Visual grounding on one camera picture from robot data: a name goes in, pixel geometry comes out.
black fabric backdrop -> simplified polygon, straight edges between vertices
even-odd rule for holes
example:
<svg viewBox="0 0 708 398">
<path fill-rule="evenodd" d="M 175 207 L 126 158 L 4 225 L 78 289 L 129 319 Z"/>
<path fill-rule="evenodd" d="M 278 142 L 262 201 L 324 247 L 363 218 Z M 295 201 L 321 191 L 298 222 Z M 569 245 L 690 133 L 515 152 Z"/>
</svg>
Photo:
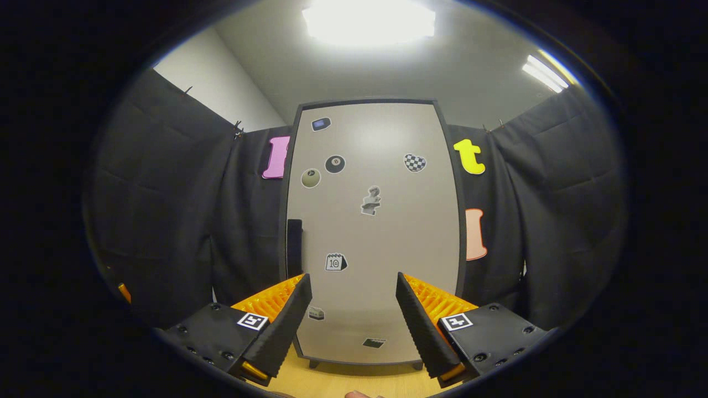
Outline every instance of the black fabric backdrop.
<svg viewBox="0 0 708 398">
<path fill-rule="evenodd" d="M 212 301 L 207 223 L 233 139 L 226 120 L 152 70 L 97 137 L 85 190 L 95 255 L 150 326 Z"/>
<path fill-rule="evenodd" d="M 97 146 L 88 190 L 98 257 L 126 283 L 137 315 L 160 327 L 209 302 L 212 285 L 230 305 L 279 282 L 282 179 L 261 174 L 268 141 L 290 127 L 234 139 L 226 120 L 182 94 L 153 71 L 135 84 Z M 605 286 L 627 211 L 603 120 L 571 87 L 493 132 L 449 126 L 455 142 L 481 147 L 486 165 L 462 172 L 466 208 L 484 211 L 488 251 L 467 262 L 464 299 L 500 302 L 550 329 Z"/>
</svg>

finger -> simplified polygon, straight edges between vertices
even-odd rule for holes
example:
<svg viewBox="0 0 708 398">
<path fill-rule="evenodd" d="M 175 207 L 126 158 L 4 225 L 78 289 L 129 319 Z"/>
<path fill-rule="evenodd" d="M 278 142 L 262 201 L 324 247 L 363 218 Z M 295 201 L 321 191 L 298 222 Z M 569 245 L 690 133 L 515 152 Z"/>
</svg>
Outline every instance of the finger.
<svg viewBox="0 0 708 398">
<path fill-rule="evenodd" d="M 348 392 L 344 398 L 371 398 L 368 395 L 364 395 L 361 392 L 354 390 L 352 392 Z"/>
</svg>

magnet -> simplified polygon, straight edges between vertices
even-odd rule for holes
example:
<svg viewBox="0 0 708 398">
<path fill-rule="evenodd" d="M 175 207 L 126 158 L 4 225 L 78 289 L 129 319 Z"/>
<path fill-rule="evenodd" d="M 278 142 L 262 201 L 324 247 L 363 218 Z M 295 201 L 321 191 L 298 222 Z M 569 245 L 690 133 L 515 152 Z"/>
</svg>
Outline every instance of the magnet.
<svg viewBox="0 0 708 398">
<path fill-rule="evenodd" d="M 381 348 L 381 346 L 383 346 L 385 342 L 386 339 L 366 339 L 364 340 L 362 346 L 371 348 Z"/>
<path fill-rule="evenodd" d="M 337 174 L 338 172 L 344 170 L 344 158 L 339 155 L 331 156 L 324 164 L 324 168 L 332 174 Z"/>
<path fill-rule="evenodd" d="M 347 268 L 347 259 L 342 253 L 327 254 L 324 263 L 325 271 L 343 271 L 344 268 Z"/>
<path fill-rule="evenodd" d="M 310 319 L 314 319 L 316 321 L 323 321 L 324 320 L 324 311 L 322 311 L 322 308 L 317 308 L 313 307 L 311 305 L 307 306 L 307 317 Z"/>
<path fill-rule="evenodd" d="M 307 169 L 302 173 L 302 185 L 305 188 L 314 188 L 319 184 L 319 170 Z"/>
<path fill-rule="evenodd" d="M 364 204 L 361 205 L 361 214 L 376 215 L 376 207 L 381 206 L 381 188 L 378 186 L 369 187 L 369 195 L 364 197 Z"/>
<path fill-rule="evenodd" d="M 290 137 L 274 137 L 270 139 L 270 158 L 268 168 L 263 172 L 263 177 L 282 178 L 285 172 L 285 156 Z"/>
<path fill-rule="evenodd" d="M 418 173 L 426 167 L 426 158 L 414 154 L 407 154 L 404 157 L 406 168 L 412 173 Z"/>
</svg>

orange gripper part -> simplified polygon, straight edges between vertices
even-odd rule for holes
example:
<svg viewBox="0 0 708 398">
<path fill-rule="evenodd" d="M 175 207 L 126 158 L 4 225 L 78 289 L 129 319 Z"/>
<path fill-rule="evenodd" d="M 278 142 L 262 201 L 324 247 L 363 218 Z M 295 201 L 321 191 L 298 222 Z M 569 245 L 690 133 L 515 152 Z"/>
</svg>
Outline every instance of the orange gripper part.
<svg viewBox="0 0 708 398">
<path fill-rule="evenodd" d="M 303 275 L 284 280 L 277 285 L 262 290 L 232 305 L 231 308 L 268 317 L 270 322 L 273 323 Z"/>
<path fill-rule="evenodd" d="M 440 333 L 443 338 L 445 338 L 445 335 L 443 335 L 438 327 L 438 320 L 440 318 L 478 308 L 476 305 L 466 302 L 463 299 L 455 295 L 451 295 L 450 293 L 445 292 L 444 290 L 429 283 L 423 282 L 420 279 L 416 279 L 406 274 L 404 274 L 404 277 L 413 289 L 413 292 L 416 294 L 418 300 L 423 305 L 430 321 L 433 325 L 435 325 L 438 333 Z"/>
</svg>

black curtain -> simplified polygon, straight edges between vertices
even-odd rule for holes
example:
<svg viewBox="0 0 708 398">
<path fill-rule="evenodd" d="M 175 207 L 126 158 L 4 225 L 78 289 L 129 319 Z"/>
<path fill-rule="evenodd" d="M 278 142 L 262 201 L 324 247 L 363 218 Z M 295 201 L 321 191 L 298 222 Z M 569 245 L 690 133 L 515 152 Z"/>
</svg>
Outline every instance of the black curtain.
<svg viewBox="0 0 708 398">
<path fill-rule="evenodd" d="M 209 226 L 232 126 L 149 70 L 94 144 L 85 186 L 99 266 L 135 314 L 168 327 L 212 300 Z"/>
<path fill-rule="evenodd" d="M 491 133 L 523 230 L 528 319 L 573 322 L 607 285 L 628 222 L 619 136 L 575 86 Z"/>
<path fill-rule="evenodd" d="M 213 213 L 213 280 L 218 302 L 232 305 L 280 282 L 278 212 L 282 179 L 264 179 L 270 139 L 290 127 L 248 132 L 234 141 Z"/>
</svg>

